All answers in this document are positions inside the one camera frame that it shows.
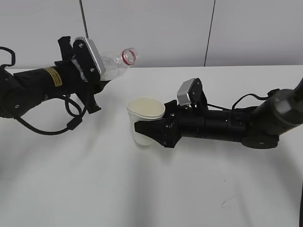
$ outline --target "clear plastic bottle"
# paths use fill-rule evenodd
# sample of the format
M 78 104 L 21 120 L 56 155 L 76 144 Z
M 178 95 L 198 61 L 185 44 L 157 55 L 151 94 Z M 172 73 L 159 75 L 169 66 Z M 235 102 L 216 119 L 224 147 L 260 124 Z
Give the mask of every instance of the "clear plastic bottle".
M 105 66 L 105 73 L 101 76 L 102 81 L 113 80 L 123 75 L 129 67 L 138 61 L 139 56 L 134 48 L 128 48 L 119 55 L 111 52 L 101 54 L 101 59 Z

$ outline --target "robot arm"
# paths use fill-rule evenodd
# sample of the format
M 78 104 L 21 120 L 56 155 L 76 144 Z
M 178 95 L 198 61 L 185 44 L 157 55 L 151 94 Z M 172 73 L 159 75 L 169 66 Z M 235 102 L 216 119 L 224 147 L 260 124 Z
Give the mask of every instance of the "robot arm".
M 96 104 L 94 94 L 103 90 L 109 81 L 100 81 L 105 73 L 105 67 L 92 40 L 84 37 L 76 38 L 73 47 L 70 37 L 64 36 L 58 40 L 62 61 L 55 66 L 15 73 L 11 75 L 5 68 L 15 64 L 15 53 L 5 47 L 12 56 L 11 64 L 0 66 L 0 117 L 15 118 L 27 128 L 43 135 L 57 135 L 75 129 L 81 122 L 85 112 L 94 113 L 101 108 Z M 84 104 L 84 109 L 69 97 L 76 94 Z M 21 116 L 41 102 L 59 98 L 65 101 L 68 113 L 74 118 L 61 131 L 41 131 Z M 73 114 L 69 104 L 75 106 L 79 114 Z
M 236 109 L 236 104 L 251 95 L 265 100 L 260 106 Z M 165 104 L 163 119 L 136 122 L 135 131 L 161 145 L 173 148 L 181 137 L 240 142 L 257 149 L 275 148 L 279 136 L 303 123 L 303 80 L 294 89 L 275 89 L 268 97 L 248 94 L 232 109 L 209 110 L 200 79 L 184 82 L 178 91 L 178 102 Z

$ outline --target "white paper cup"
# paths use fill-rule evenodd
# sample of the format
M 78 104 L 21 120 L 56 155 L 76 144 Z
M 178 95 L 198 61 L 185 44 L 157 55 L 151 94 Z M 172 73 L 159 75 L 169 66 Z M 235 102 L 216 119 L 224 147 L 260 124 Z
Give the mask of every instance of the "white paper cup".
M 155 121 L 161 119 L 165 113 L 165 105 L 153 98 L 139 97 L 127 104 L 127 111 L 131 121 L 134 140 L 140 145 L 151 145 L 154 140 L 137 133 L 134 130 L 134 124 L 138 121 Z

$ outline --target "table surface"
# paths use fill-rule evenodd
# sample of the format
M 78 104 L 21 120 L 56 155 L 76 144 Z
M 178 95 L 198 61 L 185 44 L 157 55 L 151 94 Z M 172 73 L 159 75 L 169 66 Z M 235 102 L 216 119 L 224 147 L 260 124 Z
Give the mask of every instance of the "table surface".
M 193 138 L 142 148 L 125 107 L 138 96 L 176 99 L 191 78 L 201 79 L 209 103 L 231 107 L 247 93 L 294 88 L 302 75 L 303 66 L 136 68 L 96 95 L 102 110 L 74 131 L 42 136 L 1 119 L 0 226 L 296 227 L 303 127 L 270 150 Z M 259 103 L 248 97 L 239 107 Z M 70 116 L 51 100 L 24 118 L 50 131 Z

